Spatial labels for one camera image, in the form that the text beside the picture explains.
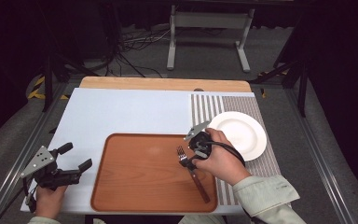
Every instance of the brown tray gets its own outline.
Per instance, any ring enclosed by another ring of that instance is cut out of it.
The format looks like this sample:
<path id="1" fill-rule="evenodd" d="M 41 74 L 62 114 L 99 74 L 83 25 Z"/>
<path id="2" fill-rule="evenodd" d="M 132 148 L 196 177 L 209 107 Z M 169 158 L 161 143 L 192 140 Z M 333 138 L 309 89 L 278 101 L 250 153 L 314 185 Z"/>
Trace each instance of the brown tray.
<path id="1" fill-rule="evenodd" d="M 100 212 L 212 212 L 217 206 L 215 178 L 196 170 L 211 201 L 205 203 L 190 173 L 179 164 L 186 155 L 179 134 L 115 133 L 107 137 L 91 206 Z"/>

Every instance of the gray floor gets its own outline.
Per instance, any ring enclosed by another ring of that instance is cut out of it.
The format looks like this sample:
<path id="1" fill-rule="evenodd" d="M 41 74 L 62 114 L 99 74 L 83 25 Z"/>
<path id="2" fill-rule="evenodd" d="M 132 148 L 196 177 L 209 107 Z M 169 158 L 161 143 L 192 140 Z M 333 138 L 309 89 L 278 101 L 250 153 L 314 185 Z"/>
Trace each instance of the gray floor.
<path id="1" fill-rule="evenodd" d="M 249 74 L 241 71 L 240 61 L 234 49 L 234 41 L 241 35 L 236 31 L 227 30 L 219 35 L 208 35 L 200 31 L 182 32 L 177 38 L 173 71 L 167 71 L 165 68 L 169 42 L 164 38 L 145 49 L 133 49 L 124 52 L 123 55 L 134 65 L 153 68 L 164 77 L 253 79 L 258 73 L 272 69 L 291 31 L 291 29 L 280 28 L 250 31 L 245 45 L 245 52 L 252 69 Z M 112 74 L 109 76 L 120 76 L 120 73 L 123 77 L 138 76 L 134 75 L 136 72 L 130 66 L 123 63 L 121 63 L 120 72 L 116 61 L 111 63 L 110 69 Z M 158 76 L 152 70 L 139 70 L 147 77 Z M 104 75 L 105 70 L 102 69 L 97 73 Z M 81 78 L 82 75 L 72 76 L 65 93 L 70 94 L 73 88 L 78 86 Z M 30 88 L 36 79 L 37 77 L 30 83 Z M 261 96 L 261 88 L 265 90 L 266 97 Z M 319 166 L 315 163 L 309 137 L 304 134 L 298 119 L 298 112 L 292 107 L 290 94 L 296 94 L 296 88 L 288 93 L 280 85 L 269 83 L 252 85 L 252 90 L 256 95 L 282 174 L 295 186 L 301 196 L 300 200 L 292 203 L 293 208 L 307 223 L 358 223 L 358 182 L 340 153 L 311 84 L 308 86 L 307 93 L 307 118 L 301 122 L 305 121 L 309 124 L 314 140 L 337 181 L 339 192 L 342 193 L 342 199 L 352 217 L 352 220 L 347 220 L 347 222 L 337 214 L 340 209 L 332 203 L 331 195 L 326 189 L 327 185 L 323 182 L 323 176 L 318 169 Z M 35 139 L 36 146 L 48 146 L 53 136 L 48 132 L 59 124 L 66 104 L 67 100 L 58 101 L 40 137 Z M 7 172 L 12 168 L 24 145 L 29 141 L 28 138 L 41 115 L 42 108 L 43 100 L 30 99 L 29 103 L 0 130 L 0 186 L 4 183 Z M 31 214 L 19 211 L 21 201 L 22 195 L 10 206 L 0 223 L 26 223 L 29 220 Z M 61 214 L 59 221 L 83 223 L 84 216 Z M 228 222 L 247 223 L 248 220 L 246 217 L 235 216 L 228 217 Z"/>

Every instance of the striped surface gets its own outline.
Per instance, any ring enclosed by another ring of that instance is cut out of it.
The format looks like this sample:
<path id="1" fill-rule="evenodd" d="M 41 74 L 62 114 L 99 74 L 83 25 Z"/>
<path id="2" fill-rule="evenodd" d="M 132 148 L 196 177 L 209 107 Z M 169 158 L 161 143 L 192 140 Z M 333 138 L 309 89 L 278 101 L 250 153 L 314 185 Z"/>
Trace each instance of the striped surface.
<path id="1" fill-rule="evenodd" d="M 264 130 L 266 130 L 254 97 L 219 96 L 198 93 L 190 95 L 190 103 L 193 126 L 203 121 L 211 120 L 223 112 L 238 111 L 257 120 Z M 268 136 L 267 147 L 264 153 L 255 160 L 247 161 L 246 168 L 252 175 L 271 176 L 281 174 Z M 220 205 L 238 205 L 232 187 L 228 183 L 216 178 L 216 185 Z"/>

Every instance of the fork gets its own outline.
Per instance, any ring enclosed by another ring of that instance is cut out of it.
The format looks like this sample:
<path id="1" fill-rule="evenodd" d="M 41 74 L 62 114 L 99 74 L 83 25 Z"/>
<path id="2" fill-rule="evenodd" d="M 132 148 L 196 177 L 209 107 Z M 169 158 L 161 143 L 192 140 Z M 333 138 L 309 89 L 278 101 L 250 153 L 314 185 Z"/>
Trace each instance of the fork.
<path id="1" fill-rule="evenodd" d="M 187 158 L 187 155 L 183 151 L 182 146 L 179 146 L 176 149 L 176 151 L 178 153 L 179 163 L 181 163 L 184 167 L 186 167 L 187 170 L 190 172 L 191 178 L 193 179 L 194 183 L 196 184 L 197 189 L 199 190 L 203 201 L 205 201 L 206 203 L 210 202 L 211 199 L 209 198 L 209 196 L 208 196 L 207 192 L 205 191 L 204 187 L 202 186 L 199 178 L 197 177 L 197 174 L 194 172 L 194 169 L 195 169 L 196 166 L 193 165 L 191 160 L 189 160 Z"/>

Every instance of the white metal stand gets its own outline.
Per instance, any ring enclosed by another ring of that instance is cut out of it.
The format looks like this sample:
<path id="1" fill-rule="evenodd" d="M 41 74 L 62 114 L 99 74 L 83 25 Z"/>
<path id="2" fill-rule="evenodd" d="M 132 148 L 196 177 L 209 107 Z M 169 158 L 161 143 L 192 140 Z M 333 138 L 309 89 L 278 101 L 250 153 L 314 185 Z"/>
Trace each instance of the white metal stand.
<path id="1" fill-rule="evenodd" d="M 242 29 L 240 41 L 236 41 L 236 48 L 240 56 L 242 69 L 245 73 L 251 71 L 248 60 L 243 49 L 246 36 L 252 24 L 255 10 L 251 9 L 248 14 L 227 13 L 199 13 L 199 12 L 177 12 L 176 7 L 171 9 L 171 41 L 168 52 L 167 69 L 173 70 L 175 64 L 175 28 L 176 27 L 205 27 L 205 28 L 227 28 Z"/>

